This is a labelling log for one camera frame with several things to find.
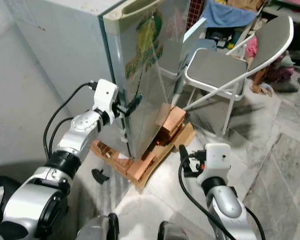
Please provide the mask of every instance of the marble floor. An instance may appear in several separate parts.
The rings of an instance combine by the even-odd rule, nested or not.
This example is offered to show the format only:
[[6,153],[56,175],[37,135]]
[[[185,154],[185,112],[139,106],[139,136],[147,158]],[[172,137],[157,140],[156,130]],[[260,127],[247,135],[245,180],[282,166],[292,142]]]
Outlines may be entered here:
[[[298,77],[300,74],[294,73],[291,80],[297,86]],[[296,93],[269,97],[252,93],[250,84],[248,80],[244,98],[234,105],[225,136],[220,133],[228,100],[216,96],[187,113],[187,120],[196,131],[187,150],[199,150],[213,142],[230,144],[229,184],[257,215],[266,239],[300,240],[300,86]],[[181,107],[191,90],[185,88]],[[202,94],[197,90],[195,97]],[[179,153],[171,152],[140,190],[90,153],[78,173],[78,187],[71,197],[73,207],[65,224],[75,232],[89,218],[115,212],[119,216],[122,240],[157,239],[162,221],[182,226],[191,240],[214,239],[206,216],[179,186],[179,164]],[[99,185],[91,177],[92,168],[104,168],[110,180]],[[203,191],[195,179],[187,178],[185,185],[206,206]],[[249,221],[260,239],[256,225]]]

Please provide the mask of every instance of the folding chair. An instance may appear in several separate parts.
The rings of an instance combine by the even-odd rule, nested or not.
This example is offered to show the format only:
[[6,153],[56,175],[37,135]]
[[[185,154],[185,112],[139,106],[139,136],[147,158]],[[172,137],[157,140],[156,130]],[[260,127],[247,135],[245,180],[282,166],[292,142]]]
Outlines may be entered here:
[[[257,53],[247,69],[247,62],[230,56],[251,38],[257,38]],[[227,54],[198,48],[186,68],[185,84],[193,86],[185,111],[193,109],[208,98],[219,95],[230,99],[222,134],[226,133],[234,101],[244,95],[245,79],[274,62],[290,45],[294,36],[293,20],[290,16],[279,16],[255,34],[235,46]],[[207,95],[191,103],[196,88],[205,90]]]

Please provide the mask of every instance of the towel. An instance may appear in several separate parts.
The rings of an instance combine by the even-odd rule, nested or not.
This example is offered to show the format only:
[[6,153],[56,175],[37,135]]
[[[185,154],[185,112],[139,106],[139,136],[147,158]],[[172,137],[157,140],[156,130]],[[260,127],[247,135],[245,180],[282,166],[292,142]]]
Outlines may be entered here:
[[257,16],[254,11],[207,0],[200,18],[206,18],[207,28],[234,28],[249,25]]

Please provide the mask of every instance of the refrigerator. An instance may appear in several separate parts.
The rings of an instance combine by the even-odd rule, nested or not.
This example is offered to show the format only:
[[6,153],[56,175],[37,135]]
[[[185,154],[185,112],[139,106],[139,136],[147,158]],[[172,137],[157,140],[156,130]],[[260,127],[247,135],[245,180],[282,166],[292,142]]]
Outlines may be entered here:
[[[190,0],[5,2],[63,100],[80,84],[99,79],[118,85],[124,107],[142,94],[131,116],[117,118],[97,137],[140,158],[171,109]],[[71,114],[91,109],[93,95],[79,91],[68,103]]]

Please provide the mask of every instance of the black cable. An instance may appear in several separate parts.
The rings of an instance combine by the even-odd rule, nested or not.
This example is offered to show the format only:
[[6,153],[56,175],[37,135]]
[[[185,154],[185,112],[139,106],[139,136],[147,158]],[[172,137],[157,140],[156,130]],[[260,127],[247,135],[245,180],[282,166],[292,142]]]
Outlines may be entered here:
[[49,156],[50,156],[50,152],[49,152],[49,149],[48,149],[48,146],[47,146],[47,134],[48,134],[48,130],[49,130],[49,127],[52,123],[52,121],[54,120],[54,118],[56,117],[56,115],[58,114],[58,112],[60,112],[60,110],[74,97],[74,95],[76,95],[76,93],[82,89],[84,86],[90,86],[91,83],[90,82],[87,82],[87,83],[84,83],[84,84],[81,84],[69,97],[68,99],[53,113],[52,117],[50,118],[50,120],[48,121],[46,127],[45,127],[45,130],[44,130],[44,133],[43,133],[43,149],[44,149],[44,153],[45,153],[45,156],[46,156],[46,159],[48,160],[49,159]]
[[231,240],[236,240],[234,238],[234,236],[231,235],[230,232],[228,232],[228,230],[223,226],[222,223],[220,223],[210,212],[208,212],[203,206],[200,205],[199,202],[197,202],[191,195],[190,193],[187,191],[184,182],[182,181],[182,168],[186,162],[186,160],[188,160],[189,156],[186,156],[183,158],[183,160],[180,163],[179,166],[179,170],[178,170],[178,178],[179,178],[179,183],[180,186],[184,192],[184,194],[190,199],[190,201],[197,206],[198,209],[200,209],[229,239]]
[[69,121],[69,120],[72,120],[72,119],[73,119],[73,117],[65,118],[65,119],[61,120],[61,121],[57,124],[57,126],[55,126],[55,128],[54,128],[54,130],[53,130],[53,133],[52,133],[52,135],[51,135],[51,138],[50,138],[50,142],[49,142],[49,154],[52,154],[52,144],[54,143],[54,138],[55,138],[55,135],[56,135],[58,129],[60,128],[60,126],[61,126],[64,122]]
[[255,221],[256,225],[258,226],[261,239],[262,240],[266,240],[265,232],[264,232],[264,230],[263,230],[263,228],[261,226],[261,223],[259,222],[259,219],[257,218],[257,216],[248,207],[245,206],[245,209],[251,215],[251,217]]

